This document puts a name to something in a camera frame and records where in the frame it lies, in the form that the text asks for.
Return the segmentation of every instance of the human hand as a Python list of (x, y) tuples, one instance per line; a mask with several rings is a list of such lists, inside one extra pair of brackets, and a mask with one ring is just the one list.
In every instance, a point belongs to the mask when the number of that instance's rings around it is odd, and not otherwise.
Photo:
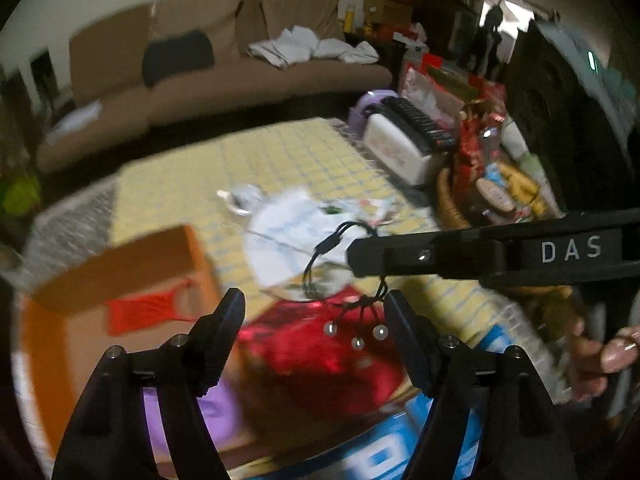
[(631, 366), (640, 355), (640, 325), (619, 330), (606, 345), (589, 339), (584, 330), (584, 320), (574, 319), (566, 332), (569, 382), (578, 402), (602, 395), (607, 389), (607, 374)]

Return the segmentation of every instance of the side table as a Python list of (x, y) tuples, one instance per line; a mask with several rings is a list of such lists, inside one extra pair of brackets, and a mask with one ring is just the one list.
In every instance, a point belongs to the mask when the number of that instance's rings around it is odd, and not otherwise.
[(391, 81), (391, 89), (396, 91), (398, 90), (398, 84), (400, 82), (401, 75), (400, 69), (402, 68), (402, 58), (404, 57), (404, 53), (407, 50), (404, 43), (393, 40), (379, 40), (375, 36), (365, 36), (364, 34), (360, 33), (352, 34), (350, 32), (345, 33), (344, 39), (352, 46), (357, 46), (357, 44), (363, 41), (367, 41), (367, 43), (375, 48), (376, 52), (380, 56), (378, 64), (388, 69), (393, 76), (393, 79)]

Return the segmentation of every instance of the couch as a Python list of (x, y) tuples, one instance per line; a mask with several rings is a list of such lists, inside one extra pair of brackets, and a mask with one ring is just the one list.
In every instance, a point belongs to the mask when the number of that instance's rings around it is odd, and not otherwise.
[[(246, 54), (249, 43), (277, 38), (293, 25), (309, 27), (321, 39), (343, 40), (337, 4), (338, 0), (158, 0), (80, 30), (69, 44), (73, 99), (78, 107), (100, 100), (102, 111), (84, 129), (41, 143), (38, 169), (45, 176), (73, 169), (87, 158), (99, 160), (114, 147), (136, 141), (138, 147), (154, 145), (156, 152), (158, 146), (147, 142), (150, 133), (197, 118), (233, 112), (246, 117), (253, 109), (256, 114), (262, 111), (265, 122), (269, 117), (282, 120), (286, 118), (269, 112), (273, 108), (268, 106), (289, 106), (305, 98), (313, 103), (322, 96), (357, 96), (388, 87), (391, 74), (380, 65), (311, 60), (280, 70)], [(195, 28), (211, 42), (213, 67), (146, 87), (142, 60), (148, 44)], [(305, 114), (322, 115), (312, 106)], [(146, 154), (137, 150), (132, 156)]]

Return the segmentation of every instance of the black cord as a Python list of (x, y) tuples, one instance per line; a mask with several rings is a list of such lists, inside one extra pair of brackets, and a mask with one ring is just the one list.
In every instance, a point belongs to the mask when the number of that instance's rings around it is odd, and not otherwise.
[[(315, 300), (315, 301), (324, 300), (324, 298), (322, 298), (318, 294), (318, 290), (316, 289), (316, 286), (314, 285), (314, 282), (313, 282), (314, 263), (322, 254), (327, 254), (329, 251), (336, 248), (342, 241), (342, 236), (345, 234), (345, 232), (347, 232), (347, 230), (352, 227), (361, 227), (367, 232), (367, 234), (369, 234), (369, 236), (378, 238), (378, 231), (374, 227), (370, 226), (369, 224), (365, 222), (348, 221), (338, 225), (338, 227), (333, 233), (331, 233), (327, 238), (325, 238), (318, 245), (316, 245), (314, 249), (314, 254), (313, 256), (311, 256), (311, 259), (309, 260), (309, 263), (306, 265), (305, 271), (302, 274), (302, 288), (304, 290), (306, 297), (308, 297), (310, 300)], [(372, 310), (376, 321), (379, 322), (380, 317), (378, 316), (378, 313), (376, 309), (373, 307), (373, 305), (381, 301), (382, 299), (384, 299), (388, 291), (389, 291), (389, 287), (386, 284), (386, 276), (380, 276), (380, 284), (378, 285), (378, 290), (376, 291), (375, 295), (373, 297), (362, 295), (360, 296), (358, 301), (355, 301), (353, 303), (343, 304), (342, 311), (338, 316), (338, 319), (341, 319), (350, 310), (359, 308), (360, 309), (359, 319), (360, 319), (360, 324), (362, 324), (362, 319), (364, 317), (364, 310), (367, 307), (369, 307)]]

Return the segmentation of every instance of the dark gray pillow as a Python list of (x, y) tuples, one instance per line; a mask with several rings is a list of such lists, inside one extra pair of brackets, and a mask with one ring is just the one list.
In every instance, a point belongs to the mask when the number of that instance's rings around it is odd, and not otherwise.
[(153, 41), (142, 59), (142, 80), (149, 88), (175, 74), (213, 66), (211, 42), (199, 29), (167, 40)]

